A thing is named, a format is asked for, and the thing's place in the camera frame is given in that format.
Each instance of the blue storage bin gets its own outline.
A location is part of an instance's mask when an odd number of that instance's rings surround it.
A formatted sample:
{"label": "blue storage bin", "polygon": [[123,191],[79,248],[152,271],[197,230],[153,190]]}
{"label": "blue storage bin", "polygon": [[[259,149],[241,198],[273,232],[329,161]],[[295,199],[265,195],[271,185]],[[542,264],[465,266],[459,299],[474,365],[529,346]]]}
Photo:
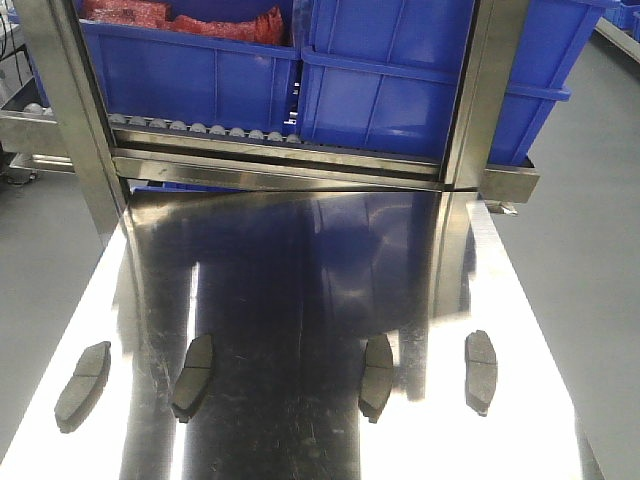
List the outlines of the blue storage bin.
{"label": "blue storage bin", "polygon": [[[304,140],[382,152],[444,156],[457,76],[302,51],[298,122]],[[512,84],[490,162],[520,165],[563,89]]]}
{"label": "blue storage bin", "polygon": [[[276,0],[164,0],[199,20],[254,18]],[[81,20],[107,110],[291,133],[302,44],[300,5],[280,0],[291,47]],[[82,8],[82,1],[76,0]],[[41,91],[45,104],[46,95]]]}
{"label": "blue storage bin", "polygon": [[310,43],[319,53],[458,72],[473,0],[315,0]]}
{"label": "blue storage bin", "polygon": [[[598,19],[617,3],[532,0],[511,81],[561,88]],[[310,44],[319,53],[457,73],[472,8],[470,0],[316,0]]]}
{"label": "blue storage bin", "polygon": [[610,8],[604,12],[604,18],[620,30],[631,30],[635,12],[640,12],[640,0],[622,0],[615,8]]}
{"label": "blue storage bin", "polygon": [[562,88],[605,9],[617,4],[618,0],[531,0],[511,81]]}
{"label": "blue storage bin", "polygon": [[640,42],[640,12],[633,14],[633,38],[636,42]]}
{"label": "blue storage bin", "polygon": [[567,88],[551,89],[512,83],[505,95],[493,137],[489,163],[520,166],[556,102],[571,97]]}

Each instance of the stainless steel frame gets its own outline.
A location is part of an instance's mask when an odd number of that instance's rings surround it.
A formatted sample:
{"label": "stainless steel frame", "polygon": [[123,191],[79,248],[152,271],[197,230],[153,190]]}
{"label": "stainless steel frame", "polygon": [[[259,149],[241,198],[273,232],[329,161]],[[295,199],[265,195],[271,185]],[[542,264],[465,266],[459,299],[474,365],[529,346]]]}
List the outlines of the stainless steel frame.
{"label": "stainless steel frame", "polygon": [[115,142],[75,9],[67,0],[22,0],[15,6],[98,234],[106,240],[127,194],[111,160]]}
{"label": "stainless steel frame", "polygon": [[478,0],[441,180],[478,188],[489,159],[529,0]]}
{"label": "stainless steel frame", "polygon": [[482,188],[491,199],[526,201],[535,170],[487,168],[487,158],[528,3],[477,0],[442,165],[340,148],[110,127],[70,0],[15,0],[56,117],[21,113],[28,89],[34,91],[27,86],[0,112],[0,138],[7,151],[34,154],[17,163],[75,171],[105,239],[126,203],[126,178],[248,190]]}

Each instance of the dark gray brake pad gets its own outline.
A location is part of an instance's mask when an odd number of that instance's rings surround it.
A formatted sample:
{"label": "dark gray brake pad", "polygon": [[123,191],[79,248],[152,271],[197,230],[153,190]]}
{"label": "dark gray brake pad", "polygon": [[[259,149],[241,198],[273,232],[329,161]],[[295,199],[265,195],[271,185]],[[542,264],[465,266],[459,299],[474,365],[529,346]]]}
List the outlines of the dark gray brake pad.
{"label": "dark gray brake pad", "polygon": [[488,363],[496,365],[496,351],[491,339],[484,330],[476,330],[465,342],[465,359],[467,362]]}
{"label": "dark gray brake pad", "polygon": [[386,335],[367,342],[358,407],[371,423],[377,423],[393,388],[393,352]]}
{"label": "dark gray brake pad", "polygon": [[213,363],[213,337],[205,334],[195,338],[187,349],[184,368],[171,397],[171,409],[181,423],[187,423],[200,408],[211,381]]}
{"label": "dark gray brake pad", "polygon": [[479,415],[486,416],[498,382],[496,352],[486,332],[477,330],[467,337],[465,361],[467,405]]}
{"label": "dark gray brake pad", "polygon": [[364,364],[367,367],[393,368],[393,352],[386,335],[369,339],[364,351]]}
{"label": "dark gray brake pad", "polygon": [[184,359],[184,366],[193,368],[213,367],[212,335],[200,335],[191,342]]}
{"label": "dark gray brake pad", "polygon": [[76,430],[98,402],[109,377],[110,347],[110,342],[101,342],[87,347],[80,356],[73,376],[54,408],[56,423],[62,433]]}

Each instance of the gray floor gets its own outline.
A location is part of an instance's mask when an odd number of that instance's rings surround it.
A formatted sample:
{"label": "gray floor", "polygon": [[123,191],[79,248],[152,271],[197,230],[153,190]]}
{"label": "gray floor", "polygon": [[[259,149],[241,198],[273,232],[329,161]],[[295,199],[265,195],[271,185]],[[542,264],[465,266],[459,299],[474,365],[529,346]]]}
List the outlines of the gray floor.
{"label": "gray floor", "polygon": [[[531,152],[534,198],[494,217],[608,480],[640,472],[639,78],[588,45]],[[74,177],[0,185],[0,455],[98,256]]]}
{"label": "gray floor", "polygon": [[494,217],[608,480],[640,478],[640,67],[592,39]]}

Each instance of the metal post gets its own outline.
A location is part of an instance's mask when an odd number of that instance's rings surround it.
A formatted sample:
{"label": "metal post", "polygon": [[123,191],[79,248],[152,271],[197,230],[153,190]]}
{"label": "metal post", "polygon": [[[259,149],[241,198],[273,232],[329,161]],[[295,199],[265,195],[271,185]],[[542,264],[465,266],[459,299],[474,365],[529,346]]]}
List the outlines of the metal post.
{"label": "metal post", "polygon": [[104,103],[71,0],[15,0],[60,132],[101,240],[126,206]]}
{"label": "metal post", "polygon": [[476,189],[489,158],[530,0],[476,0],[440,179]]}

